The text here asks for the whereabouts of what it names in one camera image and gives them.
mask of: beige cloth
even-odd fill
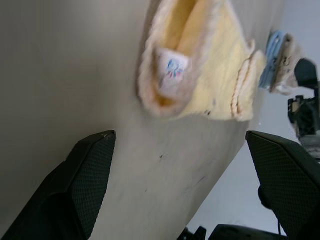
[[[303,57],[302,49],[296,39],[287,33],[282,44],[278,69],[274,84],[270,89],[271,93],[290,95],[298,87],[295,67]]]

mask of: grey surface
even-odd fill
[[[246,36],[264,46],[283,2],[235,2]],[[92,133],[114,129],[117,140],[90,239],[174,239],[242,146],[247,122],[161,122],[142,109],[135,69],[148,7],[0,2],[0,235]]]

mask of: yellow towel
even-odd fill
[[[266,60],[247,44],[228,0],[162,0],[154,16],[138,77],[143,105],[159,117],[201,114],[238,121],[253,116],[253,99]],[[189,58],[175,95],[159,88],[155,49]]]

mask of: blue cloth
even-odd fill
[[[277,59],[284,42],[285,34],[282,31],[276,31],[269,39],[266,48],[267,63],[259,81],[259,88],[270,89],[277,71]]]

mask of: hanging towel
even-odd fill
[[[271,93],[287,96],[298,87],[295,76],[295,67],[303,57],[304,54],[296,39],[291,34],[287,33],[284,36],[275,80],[270,89]]]
[[[254,50],[229,0],[162,0],[145,43],[138,94],[158,117],[249,120],[266,66]]]
[[[277,66],[279,64],[278,58],[284,38],[285,34],[279,30],[270,37],[266,48],[267,63],[260,78],[259,88],[268,90],[271,88],[276,76]]]

